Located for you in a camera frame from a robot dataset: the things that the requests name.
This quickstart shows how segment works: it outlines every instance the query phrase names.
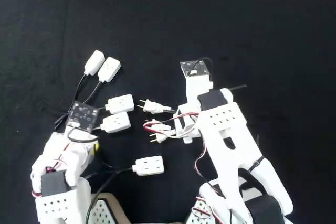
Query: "wire bundle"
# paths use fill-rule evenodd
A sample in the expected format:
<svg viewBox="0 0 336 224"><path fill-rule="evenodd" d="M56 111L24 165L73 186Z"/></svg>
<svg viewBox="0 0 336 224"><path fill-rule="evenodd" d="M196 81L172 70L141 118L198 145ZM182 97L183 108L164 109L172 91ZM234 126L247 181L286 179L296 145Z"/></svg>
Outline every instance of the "wire bundle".
<svg viewBox="0 0 336 224"><path fill-rule="evenodd" d="M184 132L184 133L182 133L180 135L175 134L175 136L167 134L166 131L164 131L164 130L161 130L161 131L154 130L150 126L156 125L156 124L160 124L160 123L166 123L166 122L178 119L178 118L182 118L184 116L191 116L191 115L196 116L198 114L199 114L198 112L189 112L189 113L180 114L178 116L172 117L172 118L170 118L168 120L165 120L165 121L146 122L146 123L143 124L143 128L146 131L150 131L150 132L154 132L154 133L159 133L159 134L165 135L165 136L170 137L170 138L181 138L182 136L187 135L188 133L192 132L195 129L195 125L190 130L188 130L188 131L186 131L186 132Z"/></svg>

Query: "red wire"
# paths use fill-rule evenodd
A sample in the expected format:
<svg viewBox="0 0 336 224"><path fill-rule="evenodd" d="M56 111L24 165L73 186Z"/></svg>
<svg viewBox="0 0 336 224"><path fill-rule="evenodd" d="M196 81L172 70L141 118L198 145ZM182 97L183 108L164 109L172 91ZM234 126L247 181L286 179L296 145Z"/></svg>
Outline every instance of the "red wire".
<svg viewBox="0 0 336 224"><path fill-rule="evenodd" d="M199 211L199 212L201 212L201 213L203 213L203 214L205 214L205 215L211 216L211 215L210 215L209 213L207 213L206 211L203 211L203 210L198 209L198 208L196 208L196 207L193 207L193 210L196 210L196 211Z"/></svg>
<svg viewBox="0 0 336 224"><path fill-rule="evenodd" d="M68 143L67 146L65 146L65 148L63 149L63 151L65 151L65 150L68 148L69 144L70 144L70 143ZM54 170L55 167L58 165L58 163L59 163L59 162L56 162L56 164L55 164L52 168L47 169L47 172L51 172L52 170Z"/></svg>

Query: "table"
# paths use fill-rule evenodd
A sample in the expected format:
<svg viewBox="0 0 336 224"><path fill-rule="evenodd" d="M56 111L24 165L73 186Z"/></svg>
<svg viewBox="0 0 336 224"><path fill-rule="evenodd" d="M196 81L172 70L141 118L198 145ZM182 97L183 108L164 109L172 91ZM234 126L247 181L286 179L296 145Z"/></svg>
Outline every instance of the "table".
<svg viewBox="0 0 336 224"><path fill-rule="evenodd" d="M295 207L294 223L321 223L333 211L336 5L334 0L0 0L1 223L35 223L29 174L70 103L95 50L122 69L91 103L132 93L177 107L186 101L179 62L211 57L215 87L234 92L260 149ZM90 78L82 99L96 85ZM184 220L203 183L193 170L200 141L150 143L142 123L101 133L110 164L162 155L162 175L124 174L108 187L131 222ZM200 163L215 177L208 156ZM91 181L98 189L106 177Z"/></svg>

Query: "black cable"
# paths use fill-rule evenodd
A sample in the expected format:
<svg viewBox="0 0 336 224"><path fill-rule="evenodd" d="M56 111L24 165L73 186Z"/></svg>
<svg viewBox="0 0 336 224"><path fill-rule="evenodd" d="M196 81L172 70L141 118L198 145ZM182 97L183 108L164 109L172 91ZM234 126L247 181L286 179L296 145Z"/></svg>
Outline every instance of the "black cable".
<svg viewBox="0 0 336 224"><path fill-rule="evenodd" d="M79 140L79 139L75 139L75 138L72 138L70 137L70 134L74 131L74 130L80 130L79 128L76 128L76 127L73 127L69 132L68 132L68 135L67 135L67 138L70 139L72 142L75 142L75 143L81 143L81 144L86 144L86 143L92 143L92 142L95 142L99 139L99 137L95 137L93 139L88 139L88 140Z"/></svg>
<svg viewBox="0 0 336 224"><path fill-rule="evenodd" d="M114 170L106 170L104 172L91 173L91 174L85 176L84 178L89 179L89 178L95 177L97 175L108 174L108 173L115 173L115 171Z"/></svg>
<svg viewBox="0 0 336 224"><path fill-rule="evenodd" d="M131 169L132 168L127 168L127 169L116 171L116 173L112 174L108 178L108 180L106 180L105 183L102 184L102 186L98 189L98 191L96 192L96 195L94 196L94 198L92 199L92 201L89 205L89 209L88 209L88 212L87 212L86 218L85 218L85 224L89 224L90 213L91 213L91 210L92 210L94 204L96 203L96 201L98 199L99 194L105 189L105 187L107 187L107 185L114 179L115 176L117 176L119 173L130 171Z"/></svg>
<svg viewBox="0 0 336 224"><path fill-rule="evenodd" d="M191 75L190 75L191 71L194 70L194 68L196 67L196 65L197 65L198 63L200 63L201 61L205 61L205 60L206 60L206 61L208 62L208 64L209 64L209 73L210 73L210 78L211 78L214 63L213 63L212 59L210 59L210 58L208 58L208 57L199 58L197 61L195 61L195 63L192 65L192 67L191 67L191 69L190 69L190 71L189 71L189 73L188 73L188 76L191 76Z"/></svg>
<svg viewBox="0 0 336 224"><path fill-rule="evenodd" d="M72 105L74 104L74 102L76 101L77 97L78 97L78 93L79 93L79 89L80 89L80 86L82 85L83 81L85 80L86 78L86 74L84 74L82 76L82 78L80 79L79 83L77 84L77 87L76 87L76 90L75 90L75 94L73 95L73 99L72 99L72 102L71 102L71 106L69 107L68 109L68 112L71 111L71 108L72 108Z"/></svg>
<svg viewBox="0 0 336 224"><path fill-rule="evenodd" d="M87 98L85 99L85 101L83 101L83 103L87 103L87 102L89 102L89 101L92 99L92 97L97 93L99 87L100 87L102 84L103 84L103 83L102 83L101 81L98 82L98 84L97 84L97 86L95 87L95 89L93 90L93 92L89 95L89 97L87 97Z"/></svg>

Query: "white plug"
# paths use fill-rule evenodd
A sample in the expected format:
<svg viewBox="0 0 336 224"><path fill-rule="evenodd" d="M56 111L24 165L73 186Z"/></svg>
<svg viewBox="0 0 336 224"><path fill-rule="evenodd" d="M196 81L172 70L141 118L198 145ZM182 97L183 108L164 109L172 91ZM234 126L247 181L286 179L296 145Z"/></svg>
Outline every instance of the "white plug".
<svg viewBox="0 0 336 224"><path fill-rule="evenodd" d="M159 104L157 102L152 102L150 100L140 100L140 102L143 102L145 105L144 106L140 106L138 105L138 107L143 108L144 112L151 112L152 114L159 114L164 112L165 110L171 110L171 107L168 106L163 106L162 104Z"/></svg>
<svg viewBox="0 0 336 224"><path fill-rule="evenodd" d="M114 97L109 99L105 105L105 109L110 113L117 114L120 112L129 112L134 110L134 102L131 94L122 95L120 97Z"/></svg>
<svg viewBox="0 0 336 224"><path fill-rule="evenodd" d="M105 55L101 51L94 51L84 66L84 74L94 76L105 61Z"/></svg>
<svg viewBox="0 0 336 224"><path fill-rule="evenodd" d="M175 135L176 134L176 130L169 130L169 131L165 131L166 135ZM159 144L161 144L163 141L165 141L168 136L163 135L161 133L154 133L151 134L150 136L155 136L155 139L151 140L151 143L153 142L158 142Z"/></svg>
<svg viewBox="0 0 336 224"><path fill-rule="evenodd" d="M154 175L164 172L162 156L137 159L132 170L139 176Z"/></svg>
<svg viewBox="0 0 336 224"><path fill-rule="evenodd" d="M100 82L110 82L120 69L120 61L108 57L99 69L98 77Z"/></svg>
<svg viewBox="0 0 336 224"><path fill-rule="evenodd" d="M103 119L103 123L100 125L101 130L107 133L122 131L129 127L131 127L131 123L126 112L108 116Z"/></svg>

